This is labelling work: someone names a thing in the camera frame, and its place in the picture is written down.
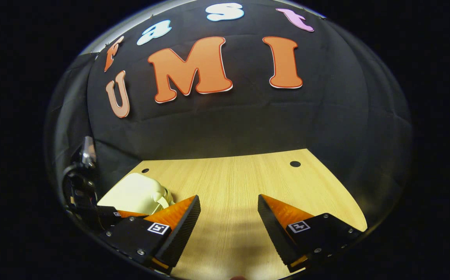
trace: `orange letter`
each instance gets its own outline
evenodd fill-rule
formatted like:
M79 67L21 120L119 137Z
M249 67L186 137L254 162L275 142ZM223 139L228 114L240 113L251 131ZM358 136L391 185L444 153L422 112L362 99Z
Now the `orange letter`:
M130 112L130 102L128 101L127 88L125 87L125 73L125 70L123 70L116 75L116 83L120 88L121 106L118 105L114 96L114 81L110 81L105 87L109 102L111 102L112 111L118 117L126 117Z
M183 95L189 95L195 73L199 71L199 83L195 90L202 94L222 92L232 89L232 81L225 76L221 61L223 37L200 39L193 45L187 60L184 61L172 49L163 49L153 53L147 59L154 65L158 93L154 97L157 103L172 101L177 92L170 87L171 79Z
M273 55L274 72L270 78L270 85L283 89L300 88L303 80L298 77L294 58L294 49L298 44L281 37L264 37L263 42L270 46Z
M121 36L118 41L116 41L114 43L114 45L112 45L108 50L107 50L107 57L105 60L105 67L104 67L104 73L109 69L109 67L111 67L111 65L113 64L113 56L116 55L116 53L118 52L118 47L120 46L121 41L123 41L123 36Z

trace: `black background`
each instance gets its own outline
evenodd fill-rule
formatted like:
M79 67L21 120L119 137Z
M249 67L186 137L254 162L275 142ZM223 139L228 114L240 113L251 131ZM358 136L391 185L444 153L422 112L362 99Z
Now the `black background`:
M304 4L380 55L408 99L415 136L410 182L396 209L344 257L307 278L450 276L450 2ZM3 278L146 278L86 237L62 212L45 176L42 138L49 98L74 57L149 5L105 0L0 4ZM396 231L398 224L405 230Z

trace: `letter m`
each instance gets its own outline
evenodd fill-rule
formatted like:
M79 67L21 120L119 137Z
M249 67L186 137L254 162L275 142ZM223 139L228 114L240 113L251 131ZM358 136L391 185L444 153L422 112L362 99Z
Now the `letter m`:
M199 72L199 83L195 90L201 94L222 92L232 89L232 81L225 76L221 60L223 37L200 39L193 45L187 60L184 61L172 49L153 53L147 61L154 66L158 93L157 103L172 101L177 92L170 87L171 79L183 95L189 95L195 73Z

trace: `white letter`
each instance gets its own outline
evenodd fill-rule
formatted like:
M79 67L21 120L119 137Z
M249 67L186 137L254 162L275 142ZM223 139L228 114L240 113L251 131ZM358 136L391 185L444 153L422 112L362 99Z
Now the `white letter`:
M244 16L242 5L237 3L222 3L211 5L206 8L207 19L210 21L225 21L227 19L236 19Z
M152 38L158 38L168 33L171 30L170 21L161 21L160 23L156 23L151 27L147 28L143 33L142 37L138 39L137 45L143 45L149 42Z

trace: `table surface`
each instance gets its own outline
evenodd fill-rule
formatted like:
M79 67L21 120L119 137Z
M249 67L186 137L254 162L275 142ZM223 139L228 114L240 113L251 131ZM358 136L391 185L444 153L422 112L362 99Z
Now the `table surface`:
M293 167L291 161L301 165ZM330 213L360 231L367 229L355 199L307 149L142 161L130 173L146 168L144 175L168 188L175 202L193 195L200 198L200 216L171 273L178 278L229 280L243 275L248 280L276 280L292 275L258 214L259 194L315 216Z

